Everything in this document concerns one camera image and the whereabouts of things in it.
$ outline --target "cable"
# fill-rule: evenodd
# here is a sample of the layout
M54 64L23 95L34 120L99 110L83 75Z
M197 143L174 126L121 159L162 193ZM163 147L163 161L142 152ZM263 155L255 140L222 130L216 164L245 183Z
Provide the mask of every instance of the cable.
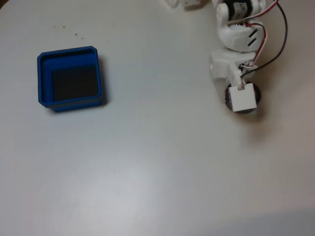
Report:
M288 25L287 25L287 19L286 19L286 15L284 13L284 10L282 9L282 7L280 6L279 3L277 3L277 6L278 6L278 8L280 9L280 11L281 11L281 13L283 15L284 23L285 23L285 36L284 36L283 45L282 45L279 53L272 60L268 61L267 63L263 64L262 66L254 69L254 70L250 70L250 71L245 72L243 75L241 75L241 78L243 78L244 76L246 76L246 75L248 75L248 74L250 74L252 72L258 71L258 70L264 68L265 66L269 65L270 63L274 62L281 55L281 53L284 51L284 48L285 48L285 45L286 45L286 40L287 40Z
M251 24L247 24L246 26L247 26L247 27L250 27L250 26L260 26L260 27L262 27L263 30L264 30L264 38L263 38L263 40L262 40L262 42L261 42L261 45L260 45L260 47L259 47L259 49L258 49L258 51L257 51L257 53L256 53L256 55L255 55L255 57L254 57L254 59L251 60L251 61L252 61L251 65L250 65L250 66L243 66L244 68L249 68L249 69L250 69L250 68L252 68L252 67L256 64L257 59L258 59L258 57L260 56L260 54L261 54L261 52L262 52L262 49L265 47L266 42L267 42L267 38L268 38L268 33L267 33L267 30L266 30L265 26L263 26L262 24L259 24L259 23L251 23Z
M252 18L263 16L264 14L268 13L272 8L274 8L274 6L278 4L278 2L279 2L279 0L274 0L274 2L269 7L267 7L263 12L260 12L256 15L253 15L253 16L246 17L244 19L244 22L247 20L250 20Z

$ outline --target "black wire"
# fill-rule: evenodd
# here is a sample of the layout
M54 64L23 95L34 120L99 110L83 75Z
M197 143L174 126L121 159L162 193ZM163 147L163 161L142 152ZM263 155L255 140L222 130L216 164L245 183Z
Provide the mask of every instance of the black wire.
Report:
M285 36L284 36L284 42L283 42L283 45L282 45L282 48L281 50L279 51L279 53L270 61L268 61L266 64L254 69L254 70L250 70L250 71L247 71L246 73L244 73L243 75L241 75L241 78L243 78L244 76L252 73L252 72L255 72L255 71L258 71L262 68L264 68L265 66L269 65L270 63L274 62L280 55L281 53L283 52L284 50L284 47L285 47L285 44L286 44L286 40L287 40L287 31L288 31L288 26L287 26L287 19L286 19L286 15L284 13L284 10L282 9L282 7L280 6L279 3L277 3L277 6L278 8L280 9L281 13L283 14L283 18L284 18L284 23L285 23Z

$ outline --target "blue square container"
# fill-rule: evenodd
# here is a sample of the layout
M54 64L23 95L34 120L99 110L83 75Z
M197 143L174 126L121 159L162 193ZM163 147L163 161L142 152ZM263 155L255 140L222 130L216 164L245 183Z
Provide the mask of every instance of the blue square container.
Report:
M101 105L97 49L89 46L42 53L37 58L38 101L55 112Z

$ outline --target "black wheel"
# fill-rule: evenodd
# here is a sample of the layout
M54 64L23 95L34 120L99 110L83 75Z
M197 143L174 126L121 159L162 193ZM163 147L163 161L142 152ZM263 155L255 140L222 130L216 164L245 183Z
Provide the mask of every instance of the black wheel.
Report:
M258 104L261 101L261 91L259 89L259 87L253 83L254 86L254 91L255 91L255 97L256 97L256 103ZM228 107L228 109L230 109L232 111L232 103L228 94L228 88L231 87L231 84L226 88L225 90L225 104ZM240 112L235 112L237 114L249 114L251 112L253 112L255 109L249 109L249 110L244 110L244 111L240 111Z

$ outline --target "white table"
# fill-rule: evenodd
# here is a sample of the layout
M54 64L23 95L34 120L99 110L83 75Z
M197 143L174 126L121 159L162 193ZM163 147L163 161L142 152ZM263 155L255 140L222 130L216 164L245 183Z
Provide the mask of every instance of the white table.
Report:
M210 4L10 0L0 10L0 235L313 236L315 1L281 3L287 48L256 75L263 112L247 118L218 102L209 76L221 46ZM284 35L277 9L263 21L262 62ZM45 109L37 56L89 45L109 103Z

